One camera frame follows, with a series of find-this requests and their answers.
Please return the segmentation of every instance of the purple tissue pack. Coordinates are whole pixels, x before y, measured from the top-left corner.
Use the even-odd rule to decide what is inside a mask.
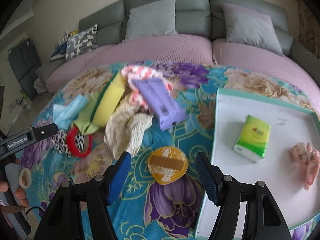
[[[172,98],[160,78],[135,79],[132,82],[155,113],[161,131],[188,118],[187,111]]]

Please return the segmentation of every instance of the curtain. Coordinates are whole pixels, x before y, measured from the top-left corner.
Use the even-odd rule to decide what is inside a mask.
[[[299,42],[320,58],[320,26],[308,7],[298,0]]]

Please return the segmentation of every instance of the red ring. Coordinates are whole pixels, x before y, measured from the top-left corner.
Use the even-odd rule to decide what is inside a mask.
[[[79,131],[78,127],[76,127],[76,126],[72,127],[70,129],[70,131],[68,132],[66,141],[67,141],[67,145],[68,145],[69,151],[71,152],[71,154],[74,157],[84,158],[91,152],[93,136],[92,135],[88,135],[89,146],[88,146],[87,151],[85,153],[82,153],[82,152],[79,151],[79,149],[78,149],[78,147],[76,145],[76,140],[75,140],[75,137],[76,137],[78,131]]]

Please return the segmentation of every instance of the sofa armrest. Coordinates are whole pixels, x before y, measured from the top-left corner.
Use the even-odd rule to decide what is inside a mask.
[[[36,75],[40,78],[42,83],[45,84],[50,75],[64,63],[66,63],[65,58],[50,61],[49,63],[41,65],[41,67],[36,70]]]
[[[296,39],[293,40],[289,58],[302,67],[320,87],[320,60]]]

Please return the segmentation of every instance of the finger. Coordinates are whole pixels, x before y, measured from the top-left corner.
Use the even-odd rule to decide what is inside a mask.
[[[26,198],[21,199],[20,203],[21,203],[21,205],[23,205],[25,207],[29,206],[29,201]]]
[[[8,189],[9,189],[8,183],[1,181],[0,182],[0,193],[4,193],[4,192],[8,191]]]
[[[16,197],[17,197],[18,199],[24,199],[24,198],[27,197],[27,193],[26,193],[26,191],[25,191],[23,188],[18,188],[18,189],[16,190]]]

